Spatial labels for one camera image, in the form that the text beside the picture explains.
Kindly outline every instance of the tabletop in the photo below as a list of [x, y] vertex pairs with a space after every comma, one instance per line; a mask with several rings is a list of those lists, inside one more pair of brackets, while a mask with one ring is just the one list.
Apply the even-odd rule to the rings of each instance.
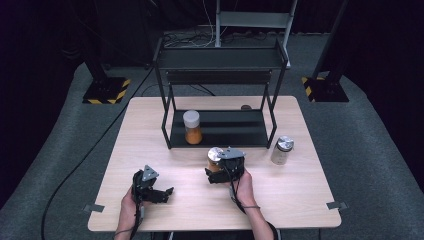
[[[259, 107], [261, 99], [176, 97], [175, 101], [182, 109], [225, 110], [246, 104]], [[120, 202], [134, 173], [149, 165], [159, 173], [154, 189], [174, 187], [174, 192], [167, 203], [147, 207], [139, 231], [250, 229], [247, 217], [230, 199], [229, 189], [209, 183], [204, 170], [209, 148], [168, 149], [161, 130], [163, 114], [159, 97], [130, 101], [96, 199], [96, 204], [105, 208], [91, 213], [88, 228], [115, 231]], [[271, 129], [269, 111], [263, 114], [267, 129]], [[295, 142], [285, 165], [271, 162], [272, 147], [238, 148], [246, 153], [245, 167], [252, 174], [255, 199], [264, 217], [278, 229], [339, 226], [338, 210], [326, 206], [334, 201], [333, 195], [297, 100], [279, 96], [274, 114], [278, 128], [271, 146], [283, 135]]]

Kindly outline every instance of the jar with orange contents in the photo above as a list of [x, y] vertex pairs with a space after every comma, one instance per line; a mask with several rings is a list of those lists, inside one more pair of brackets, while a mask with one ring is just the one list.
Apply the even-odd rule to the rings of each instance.
[[199, 144], [202, 141], [200, 129], [200, 115], [195, 110], [189, 110], [183, 115], [185, 125], [185, 139], [189, 144]]

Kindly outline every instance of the black wire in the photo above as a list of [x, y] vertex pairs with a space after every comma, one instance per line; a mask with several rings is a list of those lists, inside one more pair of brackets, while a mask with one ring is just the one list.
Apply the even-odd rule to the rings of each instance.
[[144, 90], [143, 90], [143, 92], [141, 92], [140, 97], [142, 97], [142, 96], [144, 95], [144, 93], [145, 93], [145, 92], [146, 92], [149, 88], [152, 88], [152, 87], [154, 87], [154, 86], [159, 86], [159, 84], [153, 84], [153, 85], [148, 86], [146, 89], [144, 89]]
[[135, 234], [137, 233], [138, 228], [140, 227], [141, 223], [143, 222], [143, 218], [141, 218], [141, 212], [140, 212], [140, 199], [136, 200], [135, 204], [135, 222], [134, 227], [131, 231], [131, 237], [130, 239], [133, 239]]
[[205, 88], [203, 85], [198, 84], [201, 88], [205, 89], [211, 96], [216, 96], [212, 91], [210, 91], [209, 89]]
[[233, 196], [234, 197], [232, 197], [231, 200], [233, 200], [233, 202], [237, 205], [237, 207], [240, 209], [240, 211], [242, 211], [243, 213], [245, 213], [244, 212], [244, 209], [243, 209], [243, 207], [241, 205], [241, 202], [237, 198], [237, 191], [238, 191], [238, 186], [240, 185], [240, 179], [238, 179], [237, 189], [234, 188], [234, 182], [233, 182], [233, 179], [231, 178], [230, 172], [228, 171], [227, 167], [224, 167], [224, 169], [225, 169], [225, 171], [228, 174], [228, 178], [230, 179], [231, 189], [233, 190]]
[[186, 38], [177, 38], [177, 39], [173, 39], [173, 41], [168, 41], [168, 42], [164, 42], [164, 45], [166, 47], [177, 47], [179, 44], [188, 44], [188, 43], [192, 43], [192, 44], [196, 44], [197, 41], [201, 41], [201, 40], [206, 40], [209, 41], [210, 37], [208, 37], [209, 35], [205, 34], [205, 33], [199, 33], [199, 34], [195, 34], [191, 37], [186, 37]]
[[[150, 68], [149, 73], [147, 73], [146, 77], [141, 81], [140, 85], [137, 87], [137, 89], [135, 90], [135, 92], [133, 93], [133, 95], [130, 97], [130, 99], [134, 97], [134, 95], [137, 93], [137, 91], [140, 89], [140, 87], [143, 85], [143, 83], [147, 80], [147, 78], [149, 77], [149, 75], [152, 72], [152, 70], [153, 70], [153, 68]], [[88, 150], [88, 152], [84, 155], [84, 157], [82, 158], [82, 160], [62, 180], [62, 182], [59, 184], [59, 186], [57, 186], [57, 188], [55, 189], [55, 191], [53, 192], [53, 194], [50, 196], [50, 199], [47, 202], [46, 208], [44, 209], [43, 217], [41, 218], [41, 239], [42, 240], [45, 240], [46, 239], [45, 236], [44, 236], [44, 227], [45, 227], [47, 212], [48, 212], [49, 207], [50, 207], [50, 204], [52, 203], [52, 201], [53, 201], [54, 197], [56, 196], [57, 192], [60, 190], [60, 188], [62, 187], [62, 185], [72, 176], [72, 174], [81, 166], [81, 164], [87, 159], [87, 157], [91, 154], [91, 152], [94, 150], [94, 148], [96, 148], [97, 144], [99, 144], [99, 142], [103, 139], [103, 137], [106, 135], [106, 133], [112, 128], [112, 126], [115, 124], [115, 122], [119, 119], [119, 117], [122, 115], [122, 113], [128, 107], [128, 103], [129, 103], [129, 101], [125, 104], [124, 108], [121, 110], [121, 112], [119, 112], [119, 114], [115, 117], [115, 119], [108, 126], [108, 128], [103, 132], [102, 136], [100, 136], [100, 138], [96, 141], [96, 143], [94, 143], [94, 145], [90, 148], [90, 150]]]
[[223, 42], [223, 43], [231, 43], [234, 40], [239, 40], [239, 39], [254, 39], [254, 40], [258, 40], [258, 41], [264, 41], [264, 40], [266, 40], [268, 38], [268, 34], [263, 33], [263, 35], [264, 35], [264, 37], [259, 38], [259, 37], [255, 36], [255, 35], [251, 35], [251, 34], [247, 34], [246, 33], [246, 34], [243, 34], [241, 36], [236, 37], [236, 36], [234, 36], [234, 33], [231, 33], [231, 39], [228, 39], [229, 37], [228, 36], [225, 36], [225, 37], [221, 38], [221, 42]]
[[122, 230], [120, 232], [115, 233], [115, 235], [113, 235], [113, 237], [112, 237], [112, 240], [115, 239], [116, 235], [121, 234], [121, 233], [124, 233], [124, 232], [132, 231], [133, 229], [134, 229], [134, 227], [133, 228], [130, 228], [130, 229], [127, 229], [127, 230]]
[[189, 85], [191, 88], [194, 88], [195, 90], [197, 90], [197, 91], [199, 91], [199, 92], [203, 92], [203, 93], [206, 93], [206, 94], [208, 94], [208, 95], [211, 95], [211, 96], [216, 96], [213, 92], [211, 92], [209, 89], [207, 89], [207, 88], [205, 88], [205, 87], [203, 87], [202, 85], [200, 85], [200, 84], [198, 84], [198, 86], [199, 87], [202, 87], [203, 89], [205, 89], [206, 91], [203, 91], [202, 89], [198, 89], [198, 88], [196, 88], [196, 87], [194, 87], [193, 85]]

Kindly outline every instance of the shelf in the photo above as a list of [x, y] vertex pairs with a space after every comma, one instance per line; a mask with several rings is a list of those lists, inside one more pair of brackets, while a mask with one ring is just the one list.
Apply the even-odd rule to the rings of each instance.
[[258, 110], [198, 110], [203, 139], [200, 144], [185, 141], [183, 114], [174, 112], [170, 142], [172, 147], [266, 147], [268, 137], [264, 116]]
[[[165, 110], [162, 131], [168, 148], [173, 147], [266, 147], [271, 145], [277, 129], [274, 106], [278, 97], [288, 58], [279, 38], [269, 47], [251, 48], [167, 48], [162, 40], [158, 44], [153, 63]], [[273, 70], [278, 74], [271, 100], [268, 92]], [[165, 97], [162, 75], [167, 81]], [[249, 110], [198, 110], [203, 140], [198, 145], [185, 141], [183, 114], [174, 101], [173, 85], [239, 84], [262, 85], [264, 92], [260, 109]], [[264, 123], [263, 110], [267, 104], [272, 130], [269, 137]], [[170, 135], [166, 129], [168, 113], [172, 108]]]
[[157, 63], [162, 70], [281, 69], [280, 45], [263, 48], [165, 48]]
[[286, 28], [288, 13], [221, 12], [221, 26]]

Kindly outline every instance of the jar lid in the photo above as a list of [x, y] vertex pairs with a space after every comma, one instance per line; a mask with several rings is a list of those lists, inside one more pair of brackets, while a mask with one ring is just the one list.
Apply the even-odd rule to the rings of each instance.
[[184, 125], [188, 128], [195, 128], [200, 124], [200, 115], [195, 110], [188, 110], [183, 115]]
[[282, 136], [278, 139], [277, 148], [280, 149], [281, 151], [289, 152], [293, 149], [293, 147], [294, 147], [293, 139], [287, 136]]
[[209, 151], [208, 151], [208, 157], [209, 157], [209, 159], [211, 161], [219, 162], [219, 160], [221, 160], [221, 158], [218, 157], [218, 154], [220, 152], [223, 152], [223, 151], [224, 150], [222, 150], [219, 147], [213, 147], [213, 148], [209, 149]]

